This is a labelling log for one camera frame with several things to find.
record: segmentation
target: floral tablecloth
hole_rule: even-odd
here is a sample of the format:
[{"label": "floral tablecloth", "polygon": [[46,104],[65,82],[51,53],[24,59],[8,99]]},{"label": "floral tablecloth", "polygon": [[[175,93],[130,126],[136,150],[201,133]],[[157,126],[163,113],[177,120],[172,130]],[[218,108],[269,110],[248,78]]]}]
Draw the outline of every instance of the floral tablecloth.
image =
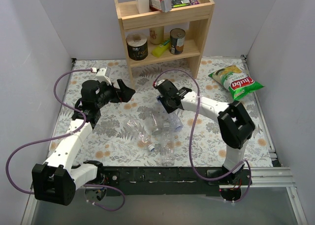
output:
[{"label": "floral tablecloth", "polygon": [[[232,102],[231,94],[223,86],[208,77],[214,70],[237,65],[243,69],[241,59],[211,59],[203,58],[201,61],[197,82],[201,89],[201,95],[217,101]],[[98,60],[98,61],[76,61],[74,69],[111,68],[110,78],[114,83],[121,78],[130,86],[129,74],[125,60]],[[156,103],[158,91],[152,87],[153,80],[159,73],[171,68],[182,68],[190,73],[186,60],[176,60],[160,64],[152,64],[133,68],[132,73],[136,85],[136,94],[129,103],[108,104],[101,110],[99,119],[93,134],[84,141],[74,164],[85,160],[97,160],[109,166],[160,166],[159,161],[159,138],[152,136],[156,145],[155,152],[150,153],[137,140],[131,139],[123,128],[123,121],[127,116],[134,116],[144,122],[144,112],[152,108]],[[89,79],[94,79],[95,74],[89,72],[76,72],[72,75],[65,102],[74,106],[81,96],[81,84]],[[163,79],[169,79],[178,87],[188,87],[196,91],[196,86],[182,72],[168,72]],[[245,158],[251,166],[269,167],[272,162],[268,152],[267,139],[263,131],[263,123],[259,118],[259,109],[255,104],[254,95],[250,94],[242,99],[242,103],[253,119],[256,130],[249,141]],[[175,166],[190,166],[188,157],[188,143],[190,129],[194,113],[176,110],[184,127],[182,131],[174,134],[174,145],[176,152]],[[55,135],[64,134],[69,126],[72,111],[62,107],[57,121]],[[51,143],[49,154],[58,146],[60,140]],[[222,141],[219,126],[212,120],[199,116],[193,138],[193,160],[195,166],[221,166],[226,154],[226,145]]]}]

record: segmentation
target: green packaging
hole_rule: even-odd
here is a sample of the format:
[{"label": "green packaging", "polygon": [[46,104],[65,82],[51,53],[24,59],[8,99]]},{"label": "green packaging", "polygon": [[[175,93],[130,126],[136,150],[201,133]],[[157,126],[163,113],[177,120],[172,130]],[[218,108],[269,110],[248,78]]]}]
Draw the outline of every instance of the green packaging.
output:
[{"label": "green packaging", "polygon": [[245,95],[263,88],[260,83],[252,80],[236,65],[228,66],[209,75],[223,85],[233,96],[234,100],[240,100]]}]

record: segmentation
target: wooden shelf board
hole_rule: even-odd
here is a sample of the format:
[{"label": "wooden shelf board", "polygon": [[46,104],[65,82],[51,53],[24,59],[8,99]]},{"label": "wooden shelf board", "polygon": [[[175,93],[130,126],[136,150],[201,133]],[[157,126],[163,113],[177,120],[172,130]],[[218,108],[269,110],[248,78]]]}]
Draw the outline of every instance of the wooden shelf board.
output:
[{"label": "wooden shelf board", "polygon": [[125,31],[208,19],[213,6],[213,4],[208,2],[192,6],[173,8],[169,12],[155,11],[124,16],[126,14],[133,13],[134,9],[129,8],[131,7],[129,5],[127,6],[129,9],[126,9],[124,6],[120,6],[119,4]]},{"label": "wooden shelf board", "polygon": [[[169,37],[169,33],[164,34],[165,38]],[[148,50],[149,54],[144,60],[135,61],[128,57],[129,63],[131,67],[136,66],[143,66],[143,65],[149,65],[149,64],[157,64],[161,62],[171,61],[171,60],[177,60],[177,59],[184,59],[194,56],[199,56],[200,51],[198,47],[196,46],[196,43],[193,39],[185,40],[184,43],[184,51],[181,54],[174,55],[169,52],[169,50],[166,50],[161,57],[157,58],[152,55],[152,50],[157,47],[157,45],[152,44],[150,42],[150,37],[148,37]]]},{"label": "wooden shelf board", "polygon": [[122,17],[127,17],[127,16],[139,14],[136,1],[120,2],[119,3],[119,9],[120,9],[120,13],[121,13]]}]

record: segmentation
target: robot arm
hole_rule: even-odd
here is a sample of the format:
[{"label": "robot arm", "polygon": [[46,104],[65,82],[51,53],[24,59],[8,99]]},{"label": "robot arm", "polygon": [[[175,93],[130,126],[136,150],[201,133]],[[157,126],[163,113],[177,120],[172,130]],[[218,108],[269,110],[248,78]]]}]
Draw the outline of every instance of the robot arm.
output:
[{"label": "robot arm", "polygon": [[[97,80],[88,80],[82,84],[81,98],[75,104],[86,115],[84,126],[76,133],[64,138],[44,164],[36,164],[32,170],[35,198],[48,202],[68,205],[75,191],[90,181],[101,181],[99,169],[102,163],[85,161],[76,169],[71,169],[73,161],[83,141],[93,132],[100,118],[100,109],[109,102],[128,102],[135,90],[127,87],[118,79],[120,89],[111,83],[109,68],[96,69]],[[73,132],[83,123],[83,116],[78,112],[72,115],[67,133]]]},{"label": "robot arm", "polygon": [[[191,89],[183,87],[178,90],[169,80],[161,80],[154,87],[160,92],[158,100],[168,113],[178,108],[197,111],[198,96]],[[200,97],[199,114],[219,124],[222,139],[227,144],[223,168],[230,171],[243,160],[247,142],[255,129],[254,123],[238,101],[230,104]],[[243,165],[237,167],[233,173],[238,173],[242,168]]]}]

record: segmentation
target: bottle cap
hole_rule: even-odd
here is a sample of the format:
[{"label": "bottle cap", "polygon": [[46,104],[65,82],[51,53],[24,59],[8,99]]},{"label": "bottle cap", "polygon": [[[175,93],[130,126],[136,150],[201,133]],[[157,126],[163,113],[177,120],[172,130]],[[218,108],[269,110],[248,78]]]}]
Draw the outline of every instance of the bottle cap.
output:
[{"label": "bottle cap", "polygon": [[162,133],[162,129],[160,127],[155,127],[152,130],[152,135],[160,135]]},{"label": "bottle cap", "polygon": [[178,127],[175,128],[174,131],[175,131],[175,132],[179,132],[179,131],[181,131],[182,129],[183,129],[183,126],[178,126]]},{"label": "bottle cap", "polygon": [[151,145],[148,146],[148,150],[149,150],[150,152],[153,152],[154,149],[155,149],[154,145],[151,144]]},{"label": "bottle cap", "polygon": [[163,130],[169,130],[170,124],[169,123],[163,123]]}]

